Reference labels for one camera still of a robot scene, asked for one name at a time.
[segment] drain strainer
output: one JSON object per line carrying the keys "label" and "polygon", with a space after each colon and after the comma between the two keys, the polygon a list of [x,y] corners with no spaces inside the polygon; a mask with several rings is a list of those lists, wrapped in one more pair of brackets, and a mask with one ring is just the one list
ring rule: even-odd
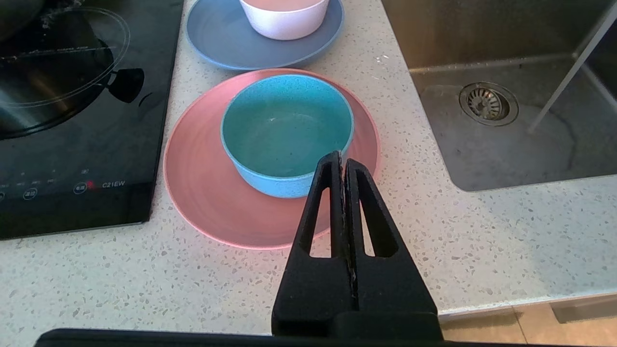
{"label": "drain strainer", "polygon": [[507,125],[518,116],[514,94],[495,83],[472,83],[461,90],[459,101],[468,116],[484,125]]}

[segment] stainless steel sink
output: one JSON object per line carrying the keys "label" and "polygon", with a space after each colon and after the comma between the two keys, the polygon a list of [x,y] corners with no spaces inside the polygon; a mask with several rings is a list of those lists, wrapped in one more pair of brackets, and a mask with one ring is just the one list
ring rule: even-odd
{"label": "stainless steel sink", "polygon": [[382,1],[458,187],[617,174],[613,0]]}

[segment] black glass cooktop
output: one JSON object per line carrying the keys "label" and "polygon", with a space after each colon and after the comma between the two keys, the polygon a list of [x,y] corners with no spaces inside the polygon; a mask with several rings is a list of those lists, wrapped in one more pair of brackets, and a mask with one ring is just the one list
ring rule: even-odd
{"label": "black glass cooktop", "polygon": [[0,42],[0,238],[149,218],[183,0],[47,0]]}

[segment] pink plate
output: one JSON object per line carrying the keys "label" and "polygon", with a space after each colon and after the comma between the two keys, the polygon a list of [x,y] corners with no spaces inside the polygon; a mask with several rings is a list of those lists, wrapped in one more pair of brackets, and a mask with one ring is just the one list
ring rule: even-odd
{"label": "pink plate", "polygon": [[[249,186],[225,154],[220,125],[227,104],[253,82],[286,73],[320,78],[335,86],[354,111],[354,138],[349,156],[375,174],[379,136],[366,107],[346,88],[316,73],[295,69],[248,72],[205,92],[184,112],[167,143],[164,174],[167,190],[180,214],[195,229],[231,246],[278,249],[291,245],[306,198],[277,199]],[[329,230],[329,199],[321,199],[315,229]]]}

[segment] speckled white countertop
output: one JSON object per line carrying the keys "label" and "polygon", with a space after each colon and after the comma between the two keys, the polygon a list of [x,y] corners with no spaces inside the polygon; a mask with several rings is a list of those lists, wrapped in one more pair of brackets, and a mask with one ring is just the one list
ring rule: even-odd
{"label": "speckled white countertop", "polygon": [[[381,2],[344,4],[344,34],[307,70],[345,84],[372,112],[379,189],[440,312],[617,291],[617,177],[459,190]],[[198,58],[182,33],[166,134],[230,76]],[[0,242],[0,345],[32,346],[56,327],[267,333],[287,253],[197,233],[159,175],[144,225]]]}

